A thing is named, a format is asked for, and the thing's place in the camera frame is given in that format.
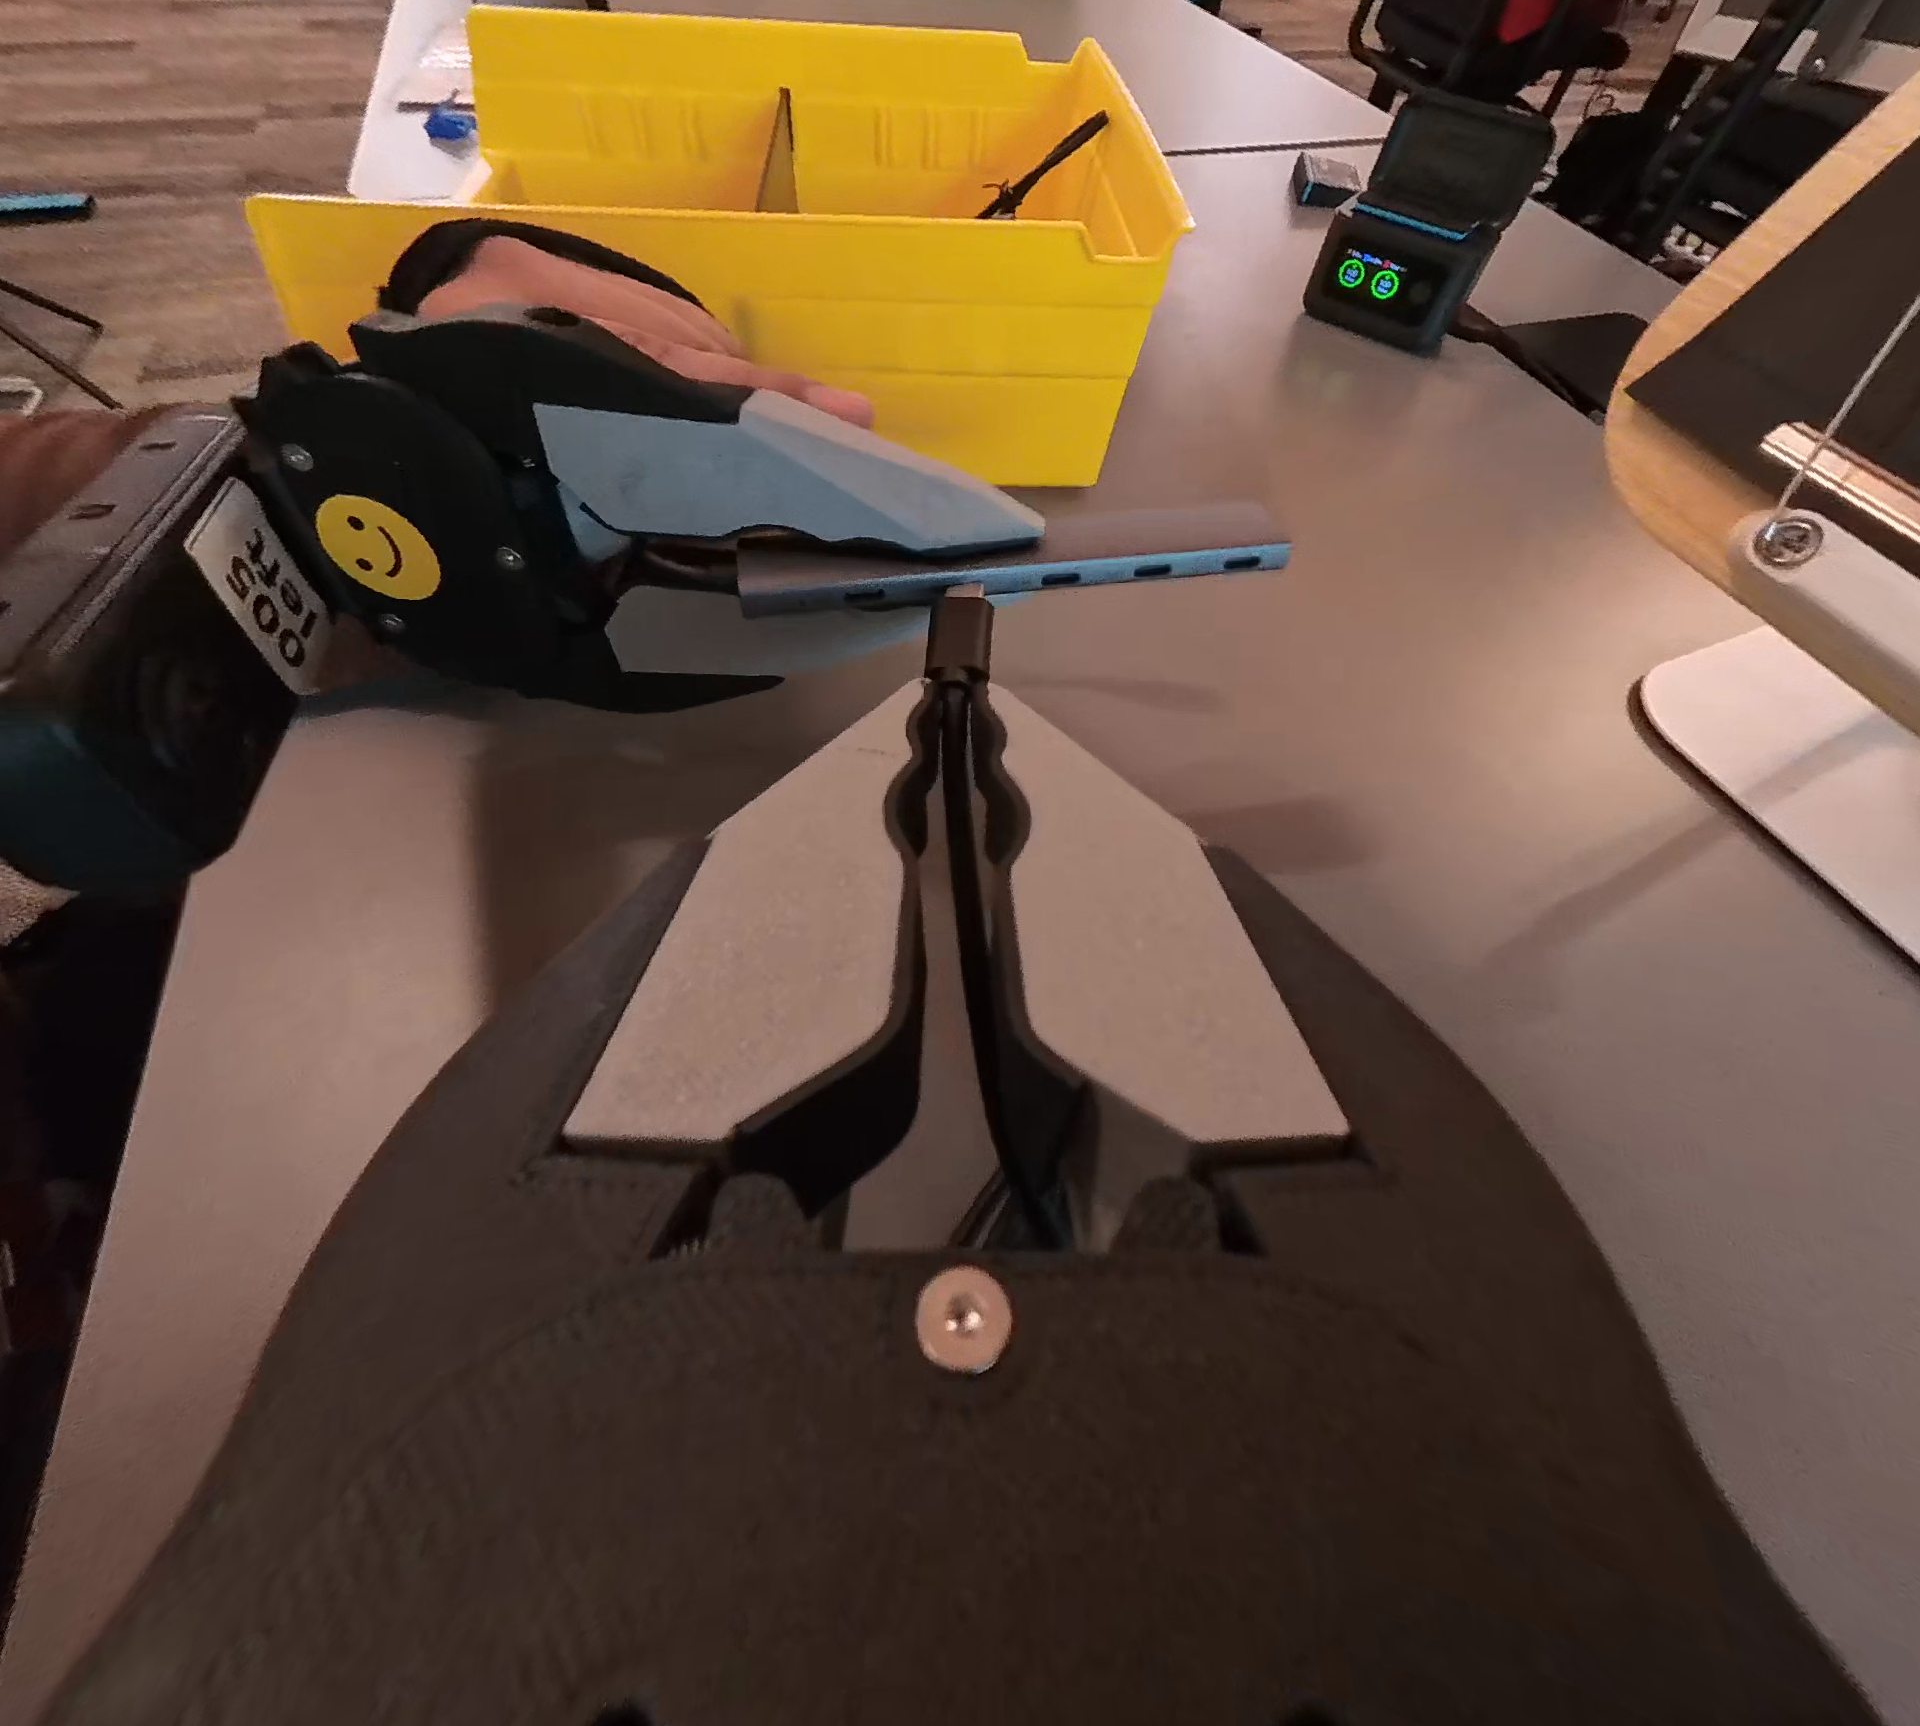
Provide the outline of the small black display device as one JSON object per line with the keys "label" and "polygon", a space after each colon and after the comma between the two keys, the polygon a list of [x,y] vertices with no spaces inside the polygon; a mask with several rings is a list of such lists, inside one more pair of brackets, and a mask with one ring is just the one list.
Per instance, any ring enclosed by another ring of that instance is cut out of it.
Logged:
{"label": "small black display device", "polygon": [[1412,93],[1333,217],[1304,313],[1415,357],[1438,353],[1553,150],[1551,119],[1527,105]]}

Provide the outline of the person's left hand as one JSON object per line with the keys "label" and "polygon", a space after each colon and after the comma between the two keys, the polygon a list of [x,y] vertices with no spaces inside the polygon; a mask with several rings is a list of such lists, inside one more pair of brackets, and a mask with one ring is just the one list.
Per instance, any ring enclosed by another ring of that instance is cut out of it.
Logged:
{"label": "person's left hand", "polygon": [[873,425],[865,395],[754,366],[745,343],[702,305],[514,238],[483,241],[464,269],[419,297],[419,318],[458,318],[505,305],[579,316],[687,381],[778,390],[831,416]]}

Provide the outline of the white tray with adapter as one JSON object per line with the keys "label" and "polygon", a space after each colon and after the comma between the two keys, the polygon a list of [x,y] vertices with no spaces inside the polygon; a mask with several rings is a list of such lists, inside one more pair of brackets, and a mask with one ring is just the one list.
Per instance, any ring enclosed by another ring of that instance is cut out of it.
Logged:
{"label": "white tray with adapter", "polygon": [[1918,958],[1917,492],[1811,425],[1761,441],[1789,501],[1739,514],[1730,584],[1757,628],[1655,666],[1668,752],[1839,902]]}

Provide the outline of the yellow plastic bin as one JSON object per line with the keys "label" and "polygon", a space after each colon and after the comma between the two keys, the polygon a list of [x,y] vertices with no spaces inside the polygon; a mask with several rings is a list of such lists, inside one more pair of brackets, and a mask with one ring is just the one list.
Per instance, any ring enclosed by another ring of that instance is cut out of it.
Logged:
{"label": "yellow plastic bin", "polygon": [[[1099,480],[1191,229],[1099,40],[476,5],[467,45],[470,199],[249,199],[295,339],[345,349],[419,234],[562,230],[690,288],[754,362],[868,395],[911,449],[1014,488]],[[1016,217],[975,216],[1099,108]]]}

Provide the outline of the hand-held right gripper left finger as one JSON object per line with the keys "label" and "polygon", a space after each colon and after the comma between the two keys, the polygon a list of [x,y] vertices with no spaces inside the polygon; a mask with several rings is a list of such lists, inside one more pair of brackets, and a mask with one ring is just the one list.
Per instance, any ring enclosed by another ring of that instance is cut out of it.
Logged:
{"label": "hand-held right gripper left finger", "polygon": [[841,1202],[919,1112],[919,857],[889,797],[922,688],[721,824],[562,1124],[570,1151],[778,1178]]}

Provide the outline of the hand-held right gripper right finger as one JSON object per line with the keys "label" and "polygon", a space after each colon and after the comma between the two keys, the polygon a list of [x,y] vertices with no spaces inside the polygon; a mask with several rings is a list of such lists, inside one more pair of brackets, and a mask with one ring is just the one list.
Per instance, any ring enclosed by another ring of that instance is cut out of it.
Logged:
{"label": "hand-held right gripper right finger", "polygon": [[991,690],[996,1004],[1013,1137],[1042,1185],[1136,1194],[1335,1157],[1347,1113],[1197,832]]}

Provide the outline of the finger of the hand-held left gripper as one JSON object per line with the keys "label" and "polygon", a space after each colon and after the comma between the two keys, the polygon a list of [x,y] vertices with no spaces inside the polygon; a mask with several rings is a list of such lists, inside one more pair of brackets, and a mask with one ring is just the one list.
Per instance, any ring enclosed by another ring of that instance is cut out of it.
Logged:
{"label": "finger of the hand-held left gripper", "polygon": [[628,539],[787,529],[911,557],[1041,543],[1045,518],[975,474],[796,397],[754,390],[738,416],[660,416],[542,401],[550,472]]}
{"label": "finger of the hand-held left gripper", "polygon": [[783,684],[787,669],[745,615],[613,615],[578,632],[578,704],[665,714]]}

